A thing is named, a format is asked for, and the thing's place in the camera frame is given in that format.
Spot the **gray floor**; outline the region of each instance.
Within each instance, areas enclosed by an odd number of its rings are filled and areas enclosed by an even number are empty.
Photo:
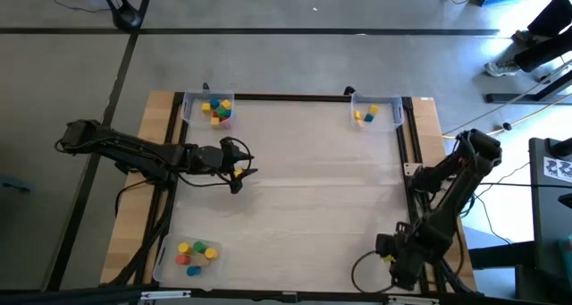
[[[89,9],[105,5],[103,0],[59,1]],[[144,35],[131,58],[113,127],[137,133],[149,91],[199,88],[207,81],[213,88],[237,92],[340,94],[353,85],[377,96],[434,97],[442,129],[448,131],[496,107],[483,102],[484,93],[523,92],[535,85],[534,77],[562,63],[557,58],[514,78],[483,74],[484,63],[521,50],[504,37],[525,27],[546,3],[527,0],[480,8],[455,6],[446,0],[151,0],[144,21],[148,28],[501,32],[494,37]],[[0,13],[0,28],[113,27],[109,13],[74,12],[52,0],[0,0]],[[85,162],[85,157],[56,153],[52,145],[66,122],[101,117],[127,39],[123,35],[0,35],[0,174],[17,176],[36,187],[30,195],[0,189],[0,288],[39,288],[44,282]],[[506,107],[470,127],[490,131],[538,108]],[[559,128],[569,113],[568,107],[556,107],[501,134],[506,157],[490,179],[498,180],[524,164],[527,138],[572,136],[568,129]],[[112,163],[102,161],[64,288],[97,285],[114,225],[113,200],[123,181]],[[527,172],[515,174],[511,181],[527,181]],[[512,241],[532,236],[529,192],[495,188],[484,200],[495,232]],[[512,224],[503,215],[508,205],[523,206]],[[480,208],[475,208],[465,226],[490,232]],[[486,279],[477,277],[479,289],[486,290],[478,280]]]

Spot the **plastic container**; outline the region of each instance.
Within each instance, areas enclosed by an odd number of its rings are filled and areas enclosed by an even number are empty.
[[[175,259],[179,255],[179,244],[186,242],[192,246],[195,242],[202,241],[208,247],[215,248],[218,257],[211,260],[208,266],[201,266],[199,275],[187,275],[189,266],[199,266],[206,263],[202,254],[194,250],[190,254],[189,265],[178,265]],[[163,239],[163,244],[159,250],[155,268],[153,269],[153,278],[157,282],[166,283],[177,287],[200,288],[205,291],[214,289],[220,282],[220,272],[224,261],[223,245],[216,241],[206,239],[192,238],[184,235],[169,233]]]
[[[372,122],[365,122],[364,118],[370,105],[379,107],[379,112]],[[356,128],[364,131],[394,131],[403,124],[403,103],[401,97],[369,97],[357,92],[351,94],[349,104],[349,119]],[[354,113],[361,113],[361,121],[355,119]]]
[[[204,114],[201,111],[201,105],[203,103],[209,103],[211,99],[217,99],[219,102],[223,102],[227,99],[232,104],[231,115],[229,118],[219,122],[216,127],[211,124],[212,113]],[[230,128],[235,114],[234,91],[232,90],[203,89],[198,91],[188,91],[185,92],[185,96],[182,100],[181,117],[184,121],[189,123],[189,127],[191,128]]]

